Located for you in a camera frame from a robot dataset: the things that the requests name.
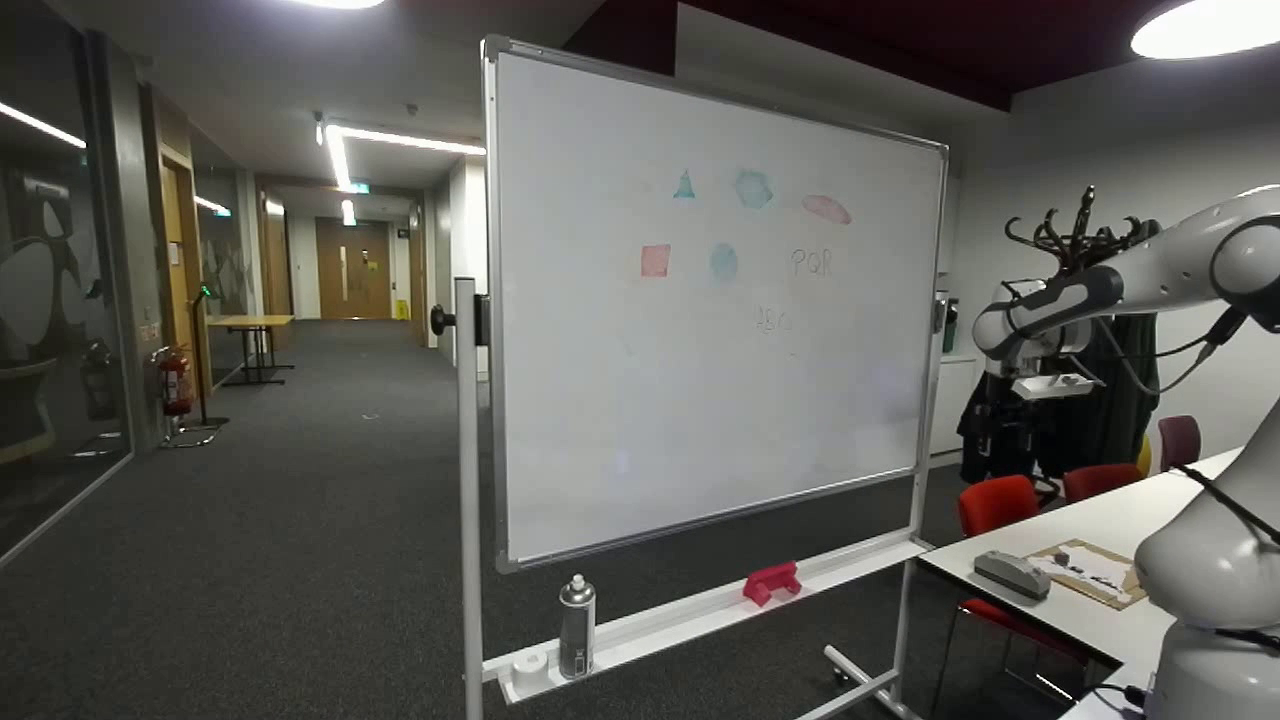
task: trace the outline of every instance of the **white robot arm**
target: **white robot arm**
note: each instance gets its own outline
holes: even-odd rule
[[[1086,316],[1165,313],[1229,299],[1280,331],[1280,184],[1210,203],[1105,265],[1048,279],[1043,293],[978,313],[972,337],[991,359]],[[1280,525],[1280,403],[1243,443],[1216,493]],[[1280,542],[1216,493],[1199,493],[1136,553],[1149,596],[1175,615],[1151,720],[1280,714]]]

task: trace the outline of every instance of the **glass wall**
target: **glass wall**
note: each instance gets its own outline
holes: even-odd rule
[[[0,2],[0,553],[129,450],[74,38]]]

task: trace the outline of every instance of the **whiteboard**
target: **whiteboard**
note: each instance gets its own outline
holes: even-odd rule
[[[946,152],[485,48],[501,563],[919,465]]]

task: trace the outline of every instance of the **green shape drawing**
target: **green shape drawing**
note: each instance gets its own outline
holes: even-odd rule
[[[696,198],[696,191],[691,191],[691,174],[689,174],[689,172],[679,174],[679,184],[675,184],[670,198]]]

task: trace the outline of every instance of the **whiteboard frame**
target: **whiteboard frame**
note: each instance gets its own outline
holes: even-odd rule
[[[479,38],[479,70],[485,70],[485,244],[486,244],[486,295],[496,295],[496,287],[505,287],[505,244],[496,240],[496,191],[493,181],[501,172],[501,152],[496,152],[496,58],[501,57],[519,57],[519,58],[539,58],[539,64],[554,64],[554,68],[572,68],[572,70],[590,70],[603,81],[622,81],[622,85],[642,85],[642,87],[661,87],[661,90],[675,90],[675,97],[691,97],[691,99],[717,99],[728,106],[748,106],[748,111],[768,111],[781,119],[805,119],[805,125],[818,125],[818,127],[834,127],[834,133],[862,133],[862,137],[881,137],[881,140],[898,140],[898,145],[917,145],[917,148],[931,148],[943,158],[943,181],[939,181],[939,207],[937,207],[937,234],[931,234],[931,295],[939,293],[939,246],[943,246],[943,219],[951,207],[951,148],[939,140],[922,140],[922,137],[907,137],[907,133],[884,133],[884,127],[862,127],[862,125],[830,125],[818,117],[805,117],[805,111],[787,111],[787,106],[768,106],[768,102],[752,102],[738,97],[720,97],[720,90],[700,90],[689,87],[670,74],[654,74],[654,70],[641,70],[641,68],[622,68],[622,64],[606,64],[606,58],[586,58],[586,57],[572,57],[572,51],[554,51],[554,48],[539,48],[539,43],[523,43],[513,35],[485,35]],[[810,486],[810,493],[794,493],[794,494],[781,494],[781,500],[761,500],[748,506],[728,506],[728,513],[711,513],[711,516],[696,516],[682,525],[669,525],[669,526],[650,526],[650,530],[632,530],[632,536],[614,536],[614,539],[601,539],[601,542],[583,542],[572,553],[550,553],[550,556],[536,556],[536,559],[513,559],[506,553],[506,430],[505,430],[505,305],[486,305],[486,425],[493,425],[493,526],[496,526],[496,571],[523,571],[523,566],[549,566],[549,563],[562,563],[562,559],[581,559],[581,556],[595,556],[595,553],[611,553],[611,549],[627,549],[627,542],[648,542],[661,536],[675,536],[675,530],[691,530],[691,526],[706,526],[706,525],[723,525],[723,521],[738,521],[738,516],[757,516],[757,513],[775,513],[787,502],[805,502],[805,500],[818,500],[818,494],[839,494],[839,493],[860,493],[860,486],[876,486],[876,483],[890,483],[890,480],[911,480],[911,502],[907,502],[907,525],[897,525],[890,530],[907,526],[907,536],[919,536],[919,516],[922,516],[922,493],[926,493],[926,437],[931,437],[931,403],[937,403],[937,362],[939,362],[939,344],[937,344],[937,320],[926,326],[926,344],[922,344],[922,377],[919,377],[919,425],[917,425],[917,465],[902,473],[881,473],[881,477],[856,477],[856,480],[839,480],[834,486]]]

